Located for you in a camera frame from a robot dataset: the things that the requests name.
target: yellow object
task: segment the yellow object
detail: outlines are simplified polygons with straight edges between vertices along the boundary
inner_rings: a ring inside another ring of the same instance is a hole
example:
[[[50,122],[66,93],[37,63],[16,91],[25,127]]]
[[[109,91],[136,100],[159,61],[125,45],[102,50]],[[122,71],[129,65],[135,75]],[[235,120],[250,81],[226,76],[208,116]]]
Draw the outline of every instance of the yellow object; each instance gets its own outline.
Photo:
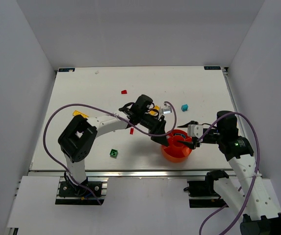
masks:
[[[157,109],[159,111],[160,107],[155,105],[154,109]],[[150,111],[149,114],[151,114],[152,116],[158,115],[158,113],[156,111]]]
[[[88,117],[89,117],[88,115],[83,114],[83,113],[81,113],[80,111],[75,110],[75,111],[73,112],[73,116],[76,116],[76,115],[82,115],[84,118],[88,118]]]

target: gray wall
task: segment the gray wall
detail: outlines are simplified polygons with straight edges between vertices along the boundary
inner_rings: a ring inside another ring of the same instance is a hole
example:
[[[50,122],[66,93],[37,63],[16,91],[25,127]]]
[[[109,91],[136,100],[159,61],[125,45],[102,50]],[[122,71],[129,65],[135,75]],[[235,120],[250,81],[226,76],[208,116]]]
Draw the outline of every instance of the gray wall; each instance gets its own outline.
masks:
[[[230,66],[230,83],[257,130],[260,170],[281,204],[281,1],[265,1]]]
[[[15,0],[0,0],[0,235],[27,173],[54,72]]]
[[[228,66],[263,0],[18,0],[52,66]]]

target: green cube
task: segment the green cube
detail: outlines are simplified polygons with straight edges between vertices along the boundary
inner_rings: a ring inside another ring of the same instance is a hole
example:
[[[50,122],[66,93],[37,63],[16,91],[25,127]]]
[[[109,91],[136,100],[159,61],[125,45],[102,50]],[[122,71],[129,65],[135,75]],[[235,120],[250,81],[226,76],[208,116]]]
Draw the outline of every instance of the green cube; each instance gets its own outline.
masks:
[[[111,149],[110,156],[116,158],[119,152],[116,149]]]

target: purple hose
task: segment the purple hose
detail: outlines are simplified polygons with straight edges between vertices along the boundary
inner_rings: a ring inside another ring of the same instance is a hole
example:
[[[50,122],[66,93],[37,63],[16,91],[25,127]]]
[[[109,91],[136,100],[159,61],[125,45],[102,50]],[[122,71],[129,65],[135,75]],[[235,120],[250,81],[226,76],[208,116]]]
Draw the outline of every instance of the purple hose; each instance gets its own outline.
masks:
[[[47,124],[46,124],[46,126],[45,126],[45,128],[44,128],[44,131],[43,131],[43,138],[42,138],[44,150],[45,150],[45,152],[48,154],[48,156],[49,156],[53,161],[55,161],[56,163],[60,164],[67,172],[70,173],[69,169],[68,169],[62,162],[60,162],[58,159],[56,159],[56,158],[49,152],[48,147],[47,147],[47,143],[46,143],[46,137],[47,137],[47,131],[48,131],[49,124],[51,123],[53,117],[54,117],[58,112],[60,112],[61,110],[66,109],[66,108],[68,108],[68,107],[72,107],[72,106],[87,107],[87,108],[94,109],[94,110],[100,111],[100,112],[102,112],[102,113],[108,114],[108,115],[110,115],[110,116],[112,116],[112,117],[116,117],[116,118],[118,118],[119,120],[122,120],[122,121],[126,122],[128,125],[132,126],[132,127],[135,128],[136,130],[140,131],[141,133],[143,133],[143,134],[145,134],[145,135],[147,135],[147,136],[152,136],[152,137],[163,137],[163,136],[166,136],[166,135],[170,134],[170,133],[175,129],[175,127],[176,127],[176,122],[177,122],[177,116],[176,116],[176,111],[175,111],[174,106],[173,106],[170,102],[168,102],[168,101],[165,101],[164,103],[169,104],[169,105],[171,106],[173,112],[174,112],[174,125],[173,125],[172,129],[171,129],[169,132],[167,132],[167,133],[165,133],[165,134],[162,134],[162,135],[154,135],[154,134],[149,134],[149,133],[147,133],[147,132],[144,132],[143,130],[139,129],[139,128],[136,127],[135,125],[131,124],[128,120],[126,120],[126,119],[124,119],[124,118],[122,118],[122,117],[120,117],[120,116],[117,116],[117,115],[115,115],[115,114],[113,114],[113,113],[110,113],[110,112],[108,112],[108,111],[106,111],[106,110],[102,110],[102,109],[93,107],[93,106],[91,106],[91,105],[79,104],[79,103],[78,103],[78,104],[77,104],[77,103],[74,103],[74,104],[67,104],[67,105],[64,105],[64,106],[60,107],[59,109],[57,109],[57,110],[50,116],[50,118],[49,118],[49,120],[48,120],[48,122],[47,122]],[[102,205],[101,202],[100,202],[100,200],[96,197],[96,195],[94,194],[94,192],[93,192],[90,188],[86,187],[85,185],[81,185],[80,183],[78,183],[78,182],[71,176],[71,174],[69,174],[69,176],[71,177],[72,181],[73,181],[75,184],[77,184],[78,186],[80,186],[80,187],[82,187],[82,188],[88,190],[88,191],[94,196],[94,198],[97,200],[97,202],[98,202],[100,205]]]
[[[243,114],[241,113],[238,113],[238,112],[230,112],[230,113],[227,113],[227,114],[224,114],[223,116],[219,117],[218,119],[216,119],[212,125],[205,131],[205,133],[198,139],[198,141],[201,141],[206,134],[208,134],[208,132],[211,130],[212,127],[214,127],[214,125],[220,121],[221,119],[229,116],[229,115],[239,115],[241,117],[243,117],[246,122],[248,123],[248,125],[250,126],[253,134],[254,134],[254,137],[255,137],[255,141],[256,141],[256,147],[257,147],[257,160],[256,160],[256,167],[255,167],[255,174],[257,174],[258,172],[258,168],[259,168],[259,163],[260,163],[260,147],[259,147],[259,141],[258,141],[258,137],[257,137],[257,133],[254,129],[254,126],[251,124],[251,122],[248,120],[248,118],[246,118]],[[221,232],[219,235],[224,235],[226,234],[238,221],[238,219],[242,216],[242,213],[244,212],[245,208],[246,208],[246,205],[248,203],[248,200],[249,200],[249,197],[250,197],[250,194],[252,193],[253,191],[253,187],[254,187],[254,184],[255,184],[255,180],[256,180],[256,176],[253,176],[253,179],[252,179],[252,182],[249,186],[249,189],[248,189],[248,193],[245,197],[245,200],[244,200],[244,203],[243,203],[243,206],[241,207],[239,213],[236,215],[235,219],[231,222],[231,224],[223,230],[223,232]],[[201,235],[201,232],[202,232],[202,229],[203,229],[203,226],[204,224],[212,217],[214,216],[216,213],[220,212],[222,209],[224,209],[227,205],[224,205],[223,207],[221,207],[220,209],[216,210],[214,213],[212,213],[211,215],[209,215],[201,224],[200,226],[200,229],[199,229],[199,235]]]

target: purple cable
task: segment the purple cable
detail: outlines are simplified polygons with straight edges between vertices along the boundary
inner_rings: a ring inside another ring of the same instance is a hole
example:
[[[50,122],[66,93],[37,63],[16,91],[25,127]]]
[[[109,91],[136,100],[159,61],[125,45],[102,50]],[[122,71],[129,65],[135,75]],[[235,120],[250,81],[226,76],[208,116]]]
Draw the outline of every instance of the purple cable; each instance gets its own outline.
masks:
[[[218,119],[216,119],[212,124],[211,126],[205,131],[205,133],[198,139],[198,141],[201,141],[206,134],[208,134],[208,132],[211,130],[212,127],[214,127],[214,125],[220,121],[221,119],[229,116],[229,115],[239,115],[241,117],[243,117],[246,122],[248,123],[248,125],[250,126],[253,134],[254,134],[254,137],[255,137],[255,141],[256,141],[256,147],[257,147],[257,160],[256,160],[256,167],[255,167],[255,170],[254,170],[254,173],[257,174],[258,172],[258,168],[259,168],[259,163],[260,163],[260,147],[259,147],[259,141],[258,141],[258,137],[257,137],[257,133],[254,129],[254,126],[251,124],[251,122],[248,120],[248,118],[246,118],[243,114],[241,113],[238,113],[238,112],[230,112],[230,113],[227,113],[227,114],[224,114],[223,116],[219,117]],[[244,200],[244,203],[243,203],[243,206],[241,207],[239,213],[236,215],[235,219],[231,222],[231,224],[223,230],[223,232],[221,232],[219,235],[224,235],[226,234],[236,223],[237,221],[239,220],[239,218],[242,216],[242,213],[244,212],[245,208],[246,208],[246,205],[248,203],[248,200],[249,200],[249,197],[250,197],[250,194],[252,193],[253,191],[253,187],[254,187],[254,184],[255,184],[255,180],[256,180],[256,176],[253,176],[253,179],[252,179],[252,182],[249,186],[249,189],[248,189],[248,192],[247,192],[247,195],[245,197],[245,200]],[[201,235],[201,232],[202,232],[202,229],[203,229],[203,226],[204,224],[212,217],[214,216],[216,213],[220,212],[222,209],[224,209],[227,205],[224,205],[223,207],[221,207],[220,209],[216,210],[214,213],[212,213],[211,215],[209,215],[201,224],[200,226],[200,229],[199,229],[199,235]]]
[[[169,132],[167,132],[167,133],[165,133],[165,134],[162,134],[162,135],[154,135],[154,134],[146,133],[146,132],[144,132],[143,130],[141,130],[141,129],[139,129],[138,127],[136,127],[135,125],[131,124],[128,120],[126,120],[126,119],[124,119],[124,118],[122,118],[122,117],[120,117],[120,116],[117,116],[117,115],[115,115],[115,114],[113,114],[113,113],[110,113],[110,112],[108,112],[108,111],[106,111],[106,110],[102,110],[102,109],[93,107],[93,106],[91,106],[91,105],[79,104],[79,103],[78,103],[78,104],[77,104],[77,103],[74,103],[74,104],[67,104],[67,105],[64,105],[64,106],[60,107],[59,109],[57,109],[57,110],[50,116],[50,118],[49,118],[49,120],[48,120],[48,122],[47,122],[47,124],[46,124],[46,126],[45,126],[45,128],[44,128],[44,131],[43,131],[43,138],[42,138],[44,150],[45,150],[45,152],[48,154],[48,156],[49,156],[53,161],[55,161],[56,163],[60,164],[68,173],[70,173],[69,169],[68,169],[62,162],[60,162],[58,159],[56,159],[56,158],[49,152],[48,147],[47,147],[47,143],[46,143],[46,137],[47,137],[47,131],[48,131],[49,124],[51,123],[53,117],[54,117],[58,112],[60,112],[61,110],[66,109],[66,108],[68,108],[68,107],[72,107],[72,106],[82,106],[82,107],[86,107],[86,108],[90,108],[90,109],[94,109],[94,110],[100,111],[100,112],[105,113],[105,114],[108,114],[108,115],[110,115],[110,116],[112,116],[112,117],[116,117],[116,118],[118,118],[119,120],[122,120],[122,121],[126,122],[128,125],[132,126],[132,127],[135,128],[136,130],[140,131],[141,133],[143,133],[143,134],[145,134],[145,135],[147,135],[147,136],[152,136],[152,137],[163,137],[163,136],[166,136],[166,135],[170,134],[170,133],[175,129],[175,127],[176,127],[176,122],[177,122],[177,116],[176,116],[176,111],[175,111],[174,106],[173,106],[170,102],[168,102],[168,101],[165,101],[164,103],[169,104],[169,105],[171,106],[173,112],[174,112],[174,125],[173,125],[172,129],[171,129]],[[85,185],[81,185],[80,183],[78,183],[78,182],[71,176],[71,174],[69,174],[69,176],[71,177],[72,181],[73,181],[75,184],[77,184],[78,186],[80,186],[80,187],[82,187],[82,188],[88,190],[88,191],[94,196],[94,198],[97,200],[97,202],[98,202],[100,205],[102,205],[101,202],[100,202],[100,200],[96,197],[96,195],[94,194],[94,192],[93,192],[90,188],[86,187]]]

